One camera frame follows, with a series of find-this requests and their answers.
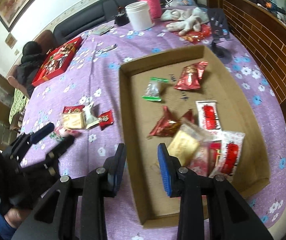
red box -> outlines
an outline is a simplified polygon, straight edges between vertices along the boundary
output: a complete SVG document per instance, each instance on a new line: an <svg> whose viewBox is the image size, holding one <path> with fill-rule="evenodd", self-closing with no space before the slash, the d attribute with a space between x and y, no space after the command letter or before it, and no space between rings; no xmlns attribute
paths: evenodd
<svg viewBox="0 0 286 240"><path fill-rule="evenodd" d="M60 68L58 68L57 70L53 71L52 73L44 76L44 77L40 77L41 76L41 73L43 71L43 68L44 68L44 65L49 61L50 57L55 54L56 52L59 51L59 49L61 47L63 47L65 44L63 44L62 46L58 47L57 49L54 49L49 55L48 57L46 58L46 60L44 61L44 63L42 64L41 68L39 69L39 71L37 72L35 78L33 79L33 82L32 82L32 85L37 87L38 85L41 85L42 83L54 78L54 77L57 77L58 75L60 74L63 74L68 66L70 65L70 62L72 61L77 49L79 48L80 44L82 42L82 38L81 37L78 37L78 38L74 38L68 42L66 42L65 44L67 43L75 43L72 50L70 51L70 53L67 55L67 57L65 58L62 66Z"/></svg>

pink knitted cover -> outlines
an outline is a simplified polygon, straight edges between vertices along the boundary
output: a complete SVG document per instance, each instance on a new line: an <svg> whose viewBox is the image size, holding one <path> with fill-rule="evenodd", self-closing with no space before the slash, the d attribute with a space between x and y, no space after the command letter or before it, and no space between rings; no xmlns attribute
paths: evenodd
<svg viewBox="0 0 286 240"><path fill-rule="evenodd" d="M139 1L146 1L149 8L151 17L153 19L160 18L162 15L162 8L160 0L139 0Z"/></svg>

purple tablecloth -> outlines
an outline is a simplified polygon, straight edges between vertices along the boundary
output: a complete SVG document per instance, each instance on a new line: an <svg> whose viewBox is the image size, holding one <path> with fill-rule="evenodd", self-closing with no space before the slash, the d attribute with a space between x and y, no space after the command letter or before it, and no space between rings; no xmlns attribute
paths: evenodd
<svg viewBox="0 0 286 240"><path fill-rule="evenodd" d="M72 178L85 176L114 155L122 142L118 68L123 62L190 43L169 33L159 22L146 31L131 31L131 25L113 28L103 36L82 33L83 45L67 71L35 88L27 106L22 132L36 131L47 122L59 125L64 106L99 105L98 113L112 109L115 122L101 131L99 127L82 131L82 136L60 159L60 173ZM245 47L232 36L232 41L220 45L229 49L233 61L227 70L248 99L261 128L271 169L270 184L248 199L249 205L269 228L281 216L286 206L286 126L277 99L267 80ZM203 40L209 44L210 39ZM96 56L95 51L112 44L118 47ZM27 153L22 161L28 166L43 160L57 142L49 137ZM177 228L142 229L132 200L127 168L121 189L115 199L105 199L105 216L109 240L174 240Z"/></svg>

screw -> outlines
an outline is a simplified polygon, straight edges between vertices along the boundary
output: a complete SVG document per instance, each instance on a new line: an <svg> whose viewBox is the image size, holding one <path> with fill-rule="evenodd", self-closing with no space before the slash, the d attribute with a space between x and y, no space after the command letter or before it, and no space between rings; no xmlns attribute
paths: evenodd
<svg viewBox="0 0 286 240"><path fill-rule="evenodd" d="M185 174L185 173L187 173L187 172L188 172L188 168L186 168L186 167L180 167L180 168L179 168L179 173Z"/></svg>
<svg viewBox="0 0 286 240"><path fill-rule="evenodd" d="M97 174L103 174L104 172L105 172L105 168L103 168L103 167L99 167L96 169Z"/></svg>
<svg viewBox="0 0 286 240"><path fill-rule="evenodd" d="M224 181L224 177L221 174L216 175L216 180L217 181Z"/></svg>
<svg viewBox="0 0 286 240"><path fill-rule="evenodd" d="M69 178L68 176L64 175L64 176L62 176L62 177L60 178L60 181L61 181L61 182L67 182L69 179L70 179L70 178Z"/></svg>

black sofa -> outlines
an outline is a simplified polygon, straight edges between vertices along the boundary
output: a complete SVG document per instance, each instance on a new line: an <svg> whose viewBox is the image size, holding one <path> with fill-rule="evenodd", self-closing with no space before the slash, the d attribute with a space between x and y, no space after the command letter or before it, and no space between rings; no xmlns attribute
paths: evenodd
<svg viewBox="0 0 286 240"><path fill-rule="evenodd" d="M113 20L117 14L118 7L125 7L136 1L100 0L59 23L54 29L54 36L59 45L62 45L83 31Z"/></svg>

